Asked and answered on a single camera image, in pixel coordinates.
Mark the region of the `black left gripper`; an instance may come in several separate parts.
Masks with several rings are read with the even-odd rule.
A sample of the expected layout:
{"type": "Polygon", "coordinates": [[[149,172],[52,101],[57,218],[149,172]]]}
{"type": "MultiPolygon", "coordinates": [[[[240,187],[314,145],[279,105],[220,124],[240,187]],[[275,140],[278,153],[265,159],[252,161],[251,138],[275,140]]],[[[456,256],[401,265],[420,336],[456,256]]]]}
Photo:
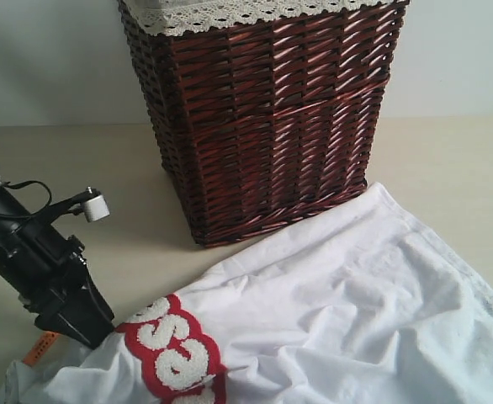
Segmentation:
{"type": "Polygon", "coordinates": [[[114,330],[114,313],[100,294],[75,236],[22,235],[17,263],[25,309],[34,324],[95,349],[114,330]]]}

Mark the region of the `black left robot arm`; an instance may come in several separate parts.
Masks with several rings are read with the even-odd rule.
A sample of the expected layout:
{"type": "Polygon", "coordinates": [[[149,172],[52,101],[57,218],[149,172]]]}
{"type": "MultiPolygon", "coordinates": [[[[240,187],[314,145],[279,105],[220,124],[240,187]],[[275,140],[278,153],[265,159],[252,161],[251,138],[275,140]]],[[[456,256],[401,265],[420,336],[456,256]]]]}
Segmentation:
{"type": "Polygon", "coordinates": [[[29,212],[12,194],[27,186],[0,179],[0,276],[36,315],[39,329],[96,348],[114,330],[114,313],[91,278],[83,243],[64,237],[53,224],[63,215],[99,221],[109,215],[109,207],[100,191],[88,187],[29,212]]]}

